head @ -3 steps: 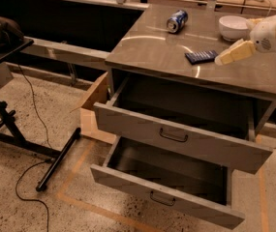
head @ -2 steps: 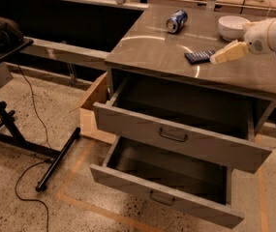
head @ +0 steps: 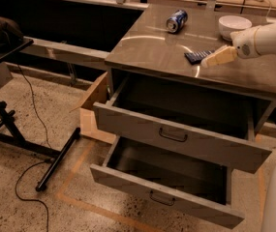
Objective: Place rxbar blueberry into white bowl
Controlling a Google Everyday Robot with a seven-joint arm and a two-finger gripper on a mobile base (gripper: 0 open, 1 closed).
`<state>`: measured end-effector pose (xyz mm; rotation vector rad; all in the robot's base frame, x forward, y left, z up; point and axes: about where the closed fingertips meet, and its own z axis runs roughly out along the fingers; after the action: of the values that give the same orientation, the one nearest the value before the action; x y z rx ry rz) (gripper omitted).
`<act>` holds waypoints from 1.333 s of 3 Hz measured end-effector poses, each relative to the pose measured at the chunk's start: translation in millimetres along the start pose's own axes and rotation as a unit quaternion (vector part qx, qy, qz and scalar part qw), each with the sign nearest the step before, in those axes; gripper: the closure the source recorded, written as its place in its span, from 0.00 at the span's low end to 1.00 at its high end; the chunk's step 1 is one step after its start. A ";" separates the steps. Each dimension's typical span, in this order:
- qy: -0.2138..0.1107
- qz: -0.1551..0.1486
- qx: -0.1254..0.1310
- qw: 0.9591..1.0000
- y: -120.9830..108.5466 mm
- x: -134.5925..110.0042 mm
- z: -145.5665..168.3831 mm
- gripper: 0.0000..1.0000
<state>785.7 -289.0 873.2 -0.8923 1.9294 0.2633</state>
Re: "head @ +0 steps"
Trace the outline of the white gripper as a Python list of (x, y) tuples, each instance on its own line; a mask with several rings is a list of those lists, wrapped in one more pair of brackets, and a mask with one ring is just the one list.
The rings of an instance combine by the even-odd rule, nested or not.
[(259, 26), (230, 33), (233, 46), (223, 45), (201, 61), (205, 68), (219, 66), (234, 61), (237, 55), (243, 59), (256, 58), (260, 55), (256, 49), (256, 34)]

